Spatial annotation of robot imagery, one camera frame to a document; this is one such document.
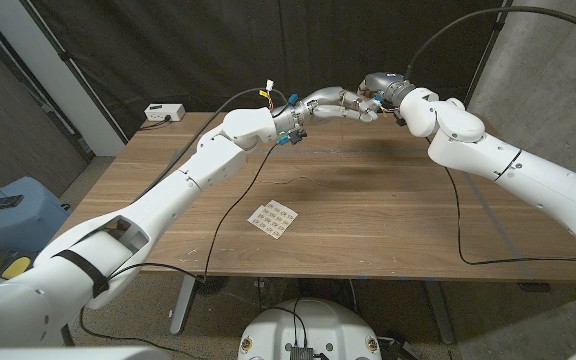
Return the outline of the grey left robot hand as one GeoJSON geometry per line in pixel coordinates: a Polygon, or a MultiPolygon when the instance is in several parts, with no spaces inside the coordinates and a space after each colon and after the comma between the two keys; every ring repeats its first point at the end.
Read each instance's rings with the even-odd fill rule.
{"type": "Polygon", "coordinates": [[[376,121],[380,102],[363,99],[342,87],[317,90],[293,104],[280,107],[272,113],[278,133],[297,127],[325,124],[333,119],[349,118],[364,123],[376,121]]]}

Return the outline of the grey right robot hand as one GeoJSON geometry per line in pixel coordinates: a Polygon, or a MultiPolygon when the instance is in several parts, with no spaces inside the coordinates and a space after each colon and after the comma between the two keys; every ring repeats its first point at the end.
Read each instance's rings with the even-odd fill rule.
{"type": "Polygon", "coordinates": [[[352,107],[360,113],[376,117],[378,110],[386,103],[392,106],[387,113],[400,118],[401,103],[414,89],[415,86],[401,74],[385,72],[368,74],[358,86],[357,98],[352,101],[352,107]]]}

